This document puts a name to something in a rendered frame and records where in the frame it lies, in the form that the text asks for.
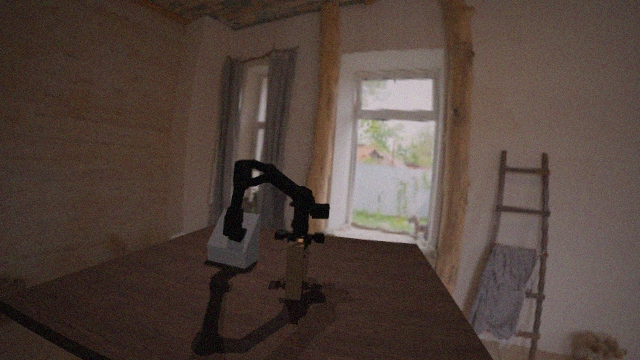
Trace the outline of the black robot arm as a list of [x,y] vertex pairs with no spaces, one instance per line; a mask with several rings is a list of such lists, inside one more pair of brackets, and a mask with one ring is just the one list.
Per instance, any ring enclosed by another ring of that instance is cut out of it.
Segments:
[[[252,178],[252,168],[264,172],[264,174]],[[305,186],[298,186],[273,164],[266,164],[255,159],[239,160],[235,163],[233,185],[234,191],[230,207],[224,216],[223,235],[229,240],[241,242],[246,235],[243,224],[243,209],[241,208],[245,191],[249,187],[255,187],[263,183],[271,183],[280,191],[289,196],[293,201],[289,203],[294,207],[294,219],[308,220],[328,219],[329,204],[315,204],[312,191]]]

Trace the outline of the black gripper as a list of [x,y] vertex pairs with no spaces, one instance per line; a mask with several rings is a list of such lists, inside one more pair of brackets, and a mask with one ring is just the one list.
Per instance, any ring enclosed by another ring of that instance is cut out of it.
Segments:
[[[309,219],[308,219],[309,220]],[[315,243],[324,243],[325,235],[322,232],[314,232],[314,234],[307,234],[308,232],[308,220],[298,220],[293,218],[293,229],[292,233],[288,233],[287,230],[278,229],[275,232],[275,240],[284,240],[285,237],[288,238],[287,243],[289,241],[296,242],[296,238],[304,239],[304,250],[308,245],[311,245],[311,241],[314,240]],[[294,236],[295,235],[295,236]],[[305,236],[305,237],[304,237]]]

